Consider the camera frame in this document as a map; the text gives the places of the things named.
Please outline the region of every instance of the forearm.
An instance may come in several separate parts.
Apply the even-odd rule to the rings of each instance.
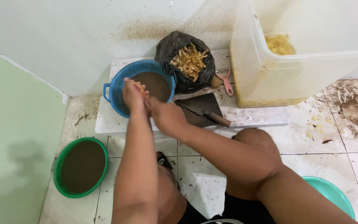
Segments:
[[[133,112],[115,179],[113,213],[134,205],[155,205],[156,208],[157,183],[157,163],[149,118],[145,113]]]
[[[259,183],[274,175],[281,166],[260,150],[193,125],[181,131],[177,139],[241,183]]]

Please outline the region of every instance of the vegetable peeler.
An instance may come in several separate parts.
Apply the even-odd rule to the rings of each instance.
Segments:
[[[225,76],[218,75],[219,72],[226,71],[226,70],[228,70],[228,72],[227,72],[227,74]],[[233,88],[231,87],[231,84],[230,84],[230,82],[228,80],[228,78],[230,76],[230,68],[226,67],[226,68],[223,68],[223,69],[218,69],[218,70],[215,71],[215,74],[219,79],[223,80],[223,84],[225,85],[226,93],[229,96],[232,96],[233,95]]]

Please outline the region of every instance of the dirty floor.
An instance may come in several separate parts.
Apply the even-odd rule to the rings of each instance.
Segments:
[[[90,195],[69,199],[50,180],[39,224],[110,224],[115,174],[125,136],[94,132],[100,95],[71,99],[58,153],[82,137],[101,140],[109,151],[109,171]],[[290,106],[290,124],[262,128],[276,142],[282,160],[300,176],[324,178],[345,193],[358,221],[358,79],[339,80],[305,102]],[[239,130],[216,130],[226,137]],[[183,195],[204,216],[223,211],[225,176],[175,139],[155,136],[156,151],[168,156]]]

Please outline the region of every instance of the white wall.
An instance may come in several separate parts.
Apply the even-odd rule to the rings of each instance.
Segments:
[[[71,96],[101,93],[113,60],[154,56],[172,31],[228,48],[236,2],[0,0],[0,53]]]

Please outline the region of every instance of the peeled potato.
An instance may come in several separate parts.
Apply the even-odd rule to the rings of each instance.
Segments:
[[[220,87],[220,79],[218,77],[214,76],[212,78],[211,86],[214,89],[219,88]]]

